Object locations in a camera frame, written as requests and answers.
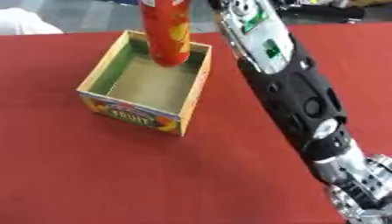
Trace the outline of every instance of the fruit label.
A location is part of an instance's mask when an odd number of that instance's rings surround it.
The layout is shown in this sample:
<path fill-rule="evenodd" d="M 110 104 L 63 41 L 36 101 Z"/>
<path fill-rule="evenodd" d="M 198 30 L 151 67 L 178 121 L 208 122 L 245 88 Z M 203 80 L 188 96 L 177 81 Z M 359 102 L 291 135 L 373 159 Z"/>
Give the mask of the fruit label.
<path fill-rule="evenodd" d="M 151 112 L 143 111 L 140 108 L 127 103 L 101 101 L 88 96 L 82 96 L 83 101 L 94 111 L 106 116 L 111 116 L 152 129 L 179 133 L 179 122 L 168 115 L 154 115 Z"/>

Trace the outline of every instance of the cardboard box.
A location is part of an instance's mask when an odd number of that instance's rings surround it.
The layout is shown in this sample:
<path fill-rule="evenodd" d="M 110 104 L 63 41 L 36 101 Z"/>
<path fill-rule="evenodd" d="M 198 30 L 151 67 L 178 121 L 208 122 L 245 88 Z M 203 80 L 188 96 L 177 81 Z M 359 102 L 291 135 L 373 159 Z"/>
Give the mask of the cardboard box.
<path fill-rule="evenodd" d="M 162 67 L 145 34 L 125 31 L 77 91 L 94 112 L 183 136 L 211 65 L 210 45 L 191 43 L 182 65 Z"/>

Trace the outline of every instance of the white object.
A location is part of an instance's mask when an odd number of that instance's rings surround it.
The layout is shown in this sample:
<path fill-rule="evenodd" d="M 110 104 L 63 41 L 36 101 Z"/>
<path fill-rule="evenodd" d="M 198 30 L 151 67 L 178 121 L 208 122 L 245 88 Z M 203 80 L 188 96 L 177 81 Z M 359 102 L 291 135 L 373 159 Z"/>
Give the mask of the white object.
<path fill-rule="evenodd" d="M 48 24 L 35 13 L 19 8 L 0 10 L 0 35 L 56 34 L 59 28 Z"/>

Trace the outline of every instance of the red table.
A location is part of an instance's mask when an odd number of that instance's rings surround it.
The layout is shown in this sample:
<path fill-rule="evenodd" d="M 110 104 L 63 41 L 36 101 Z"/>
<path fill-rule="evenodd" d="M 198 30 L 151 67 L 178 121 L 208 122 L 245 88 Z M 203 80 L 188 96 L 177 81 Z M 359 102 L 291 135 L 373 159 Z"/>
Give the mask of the red table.
<path fill-rule="evenodd" d="M 292 30 L 360 145 L 391 153 L 392 24 Z M 341 223 L 217 33 L 193 36 L 213 69 L 185 137 L 90 113 L 75 89 L 119 35 L 0 38 L 0 223 Z"/>

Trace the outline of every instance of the black robotic arm segment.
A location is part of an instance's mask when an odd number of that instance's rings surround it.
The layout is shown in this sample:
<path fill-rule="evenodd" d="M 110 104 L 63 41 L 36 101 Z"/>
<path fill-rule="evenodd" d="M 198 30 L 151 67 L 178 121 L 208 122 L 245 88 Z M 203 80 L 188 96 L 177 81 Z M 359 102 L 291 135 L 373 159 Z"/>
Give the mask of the black robotic arm segment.
<path fill-rule="evenodd" d="M 314 161 L 343 154 L 351 140 L 346 112 L 316 62 L 291 39 L 291 61 L 279 73 L 258 72 L 244 58 L 238 59 L 238 67 L 301 158 Z"/>

